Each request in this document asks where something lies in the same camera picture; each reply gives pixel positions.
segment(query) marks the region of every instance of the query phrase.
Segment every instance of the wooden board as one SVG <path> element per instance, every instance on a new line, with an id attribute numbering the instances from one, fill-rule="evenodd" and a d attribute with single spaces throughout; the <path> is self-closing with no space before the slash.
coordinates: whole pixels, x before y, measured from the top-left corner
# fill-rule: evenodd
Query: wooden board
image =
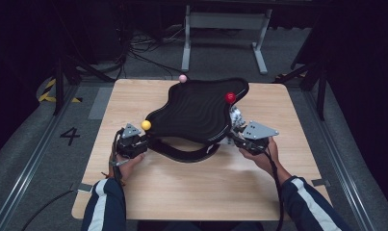
<path id="1" fill-rule="evenodd" d="M 164 106 L 177 82 L 118 80 L 98 132 L 83 183 L 93 185 L 107 172 L 110 148 L 126 123 L 140 127 L 152 111 Z M 244 119 L 276 129 L 282 165 L 292 174 L 321 179 L 286 88 L 250 84 L 237 104 Z M 324 186 L 316 189 L 328 199 Z M 223 145 L 211 158 L 194 164 L 174 162 L 148 150 L 125 187 L 127 218 L 167 220 L 277 220 L 279 207 L 273 179 L 238 148 Z M 79 192 L 72 209 L 82 218 L 89 193 Z"/>

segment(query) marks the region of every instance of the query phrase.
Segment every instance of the number 4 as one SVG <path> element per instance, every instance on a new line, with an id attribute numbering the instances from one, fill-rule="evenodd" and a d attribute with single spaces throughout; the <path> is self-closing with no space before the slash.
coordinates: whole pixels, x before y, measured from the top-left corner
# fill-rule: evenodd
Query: number 4
<path id="1" fill-rule="evenodd" d="M 61 134 L 61 138 L 70 138 L 68 145 L 71 146 L 71 144 L 73 143 L 73 139 L 80 137 L 80 135 L 76 135 L 76 132 L 77 132 L 77 128 L 72 127 L 67 132 Z"/>

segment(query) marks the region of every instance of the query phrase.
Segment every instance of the person's right hand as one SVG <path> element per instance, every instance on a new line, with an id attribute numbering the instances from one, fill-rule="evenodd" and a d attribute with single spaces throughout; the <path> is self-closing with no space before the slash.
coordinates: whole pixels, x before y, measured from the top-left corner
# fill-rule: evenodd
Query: person's right hand
<path id="1" fill-rule="evenodd" d="M 253 161 L 259 168 L 266 171 L 271 177 L 273 177 L 272 173 L 272 164 L 270 163 L 269 158 L 265 154 L 259 154 L 256 156 L 251 155 L 246 150 L 239 148 L 239 151 L 244 155 L 245 158 Z M 272 137 L 269 137 L 269 145 L 266 148 L 266 152 L 268 152 L 272 156 L 272 160 L 274 161 L 277 167 L 277 175 L 280 184 L 290 178 L 292 175 L 282 166 L 278 160 L 278 148 L 277 143 L 274 141 Z"/>
<path id="2" fill-rule="evenodd" d="M 268 174 L 272 175 L 272 165 L 269 161 L 269 158 L 265 154 L 262 153 L 262 154 L 253 156 L 248 151 L 242 148 L 239 148 L 239 151 L 244 155 L 246 159 L 253 161 L 259 168 L 263 169 Z M 272 160 L 276 164 L 279 164 L 277 144 L 275 143 L 272 137 L 269 137 L 269 146 L 266 148 L 266 152 L 270 153 L 270 155 L 272 156 Z"/>

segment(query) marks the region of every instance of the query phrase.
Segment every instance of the person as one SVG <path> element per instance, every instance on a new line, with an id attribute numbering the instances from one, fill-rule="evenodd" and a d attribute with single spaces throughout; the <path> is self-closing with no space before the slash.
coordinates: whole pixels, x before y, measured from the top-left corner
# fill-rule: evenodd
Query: person
<path id="1" fill-rule="evenodd" d="M 328 201 L 302 178 L 290 174 L 278 159 L 278 148 L 269 138 L 266 149 L 277 167 L 278 181 L 282 190 L 284 209 L 292 218 L 297 230 L 351 230 Z M 266 155 L 253 156 L 240 148 L 243 156 L 273 176 L 272 166 Z M 126 180 L 133 168 L 144 158 L 140 154 L 126 165 L 119 166 L 122 180 Z M 120 184 L 110 170 L 108 177 L 97 182 L 92 189 L 91 199 L 86 207 L 82 230 L 125 230 L 126 202 Z"/>

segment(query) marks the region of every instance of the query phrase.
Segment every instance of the metal frame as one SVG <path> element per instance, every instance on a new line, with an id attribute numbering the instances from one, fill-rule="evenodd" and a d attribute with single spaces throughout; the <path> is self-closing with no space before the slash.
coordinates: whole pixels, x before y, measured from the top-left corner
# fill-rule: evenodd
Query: metal frame
<path id="1" fill-rule="evenodd" d="M 307 102 L 307 105 L 311 111 L 311 113 L 315 113 L 314 105 L 316 104 L 314 100 L 314 96 L 311 91 L 303 92 L 304 98 Z M 320 132 L 323 135 L 323 140 L 329 151 L 329 160 L 334 167 L 334 170 L 340 179 L 341 186 L 344 190 L 344 193 L 349 201 L 349 205 L 355 215 L 355 218 L 359 224 L 361 230 L 376 230 L 370 215 L 367 212 L 367 208 L 363 201 L 361 200 L 361 195 L 359 190 L 357 189 L 355 182 L 352 176 L 349 174 L 346 165 L 344 165 L 344 160 L 340 151 L 337 149 L 334 139 L 332 138 L 326 124 L 324 121 L 320 120 L 319 115 L 315 115 L 313 119 L 320 129 Z"/>
<path id="2" fill-rule="evenodd" d="M 79 86 L 68 87 L 65 96 L 65 102 L 69 102 L 70 99 L 74 97 L 78 88 Z M 51 120 L 49 121 L 49 124 L 47 125 L 46 131 L 44 132 L 38 143 L 38 146 L 32 153 L 31 158 L 29 159 L 25 168 L 17 177 L 10 195 L 8 196 L 7 200 L 5 201 L 4 205 L 0 210 L 0 231 L 5 230 L 7 228 L 7 225 L 10 222 L 17 205 L 23 197 L 23 194 L 26 192 L 29 184 L 32 181 L 32 178 L 35 175 L 35 172 L 38 169 L 38 166 L 40 165 L 43 156 L 45 155 L 45 151 L 49 146 L 53 134 L 55 133 L 59 123 L 64 117 L 65 110 L 67 109 L 68 105 L 70 104 L 63 104 L 59 112 L 56 115 L 52 116 Z"/>
<path id="3" fill-rule="evenodd" d="M 187 72 L 190 69 L 191 28 L 223 28 L 260 31 L 259 39 L 257 42 L 252 43 L 252 49 L 260 73 L 263 75 L 268 74 L 261 47 L 269 26 L 271 14 L 272 10 L 267 10 L 264 14 L 191 13 L 191 7 L 188 5 L 185 14 L 185 44 L 181 70 Z"/>

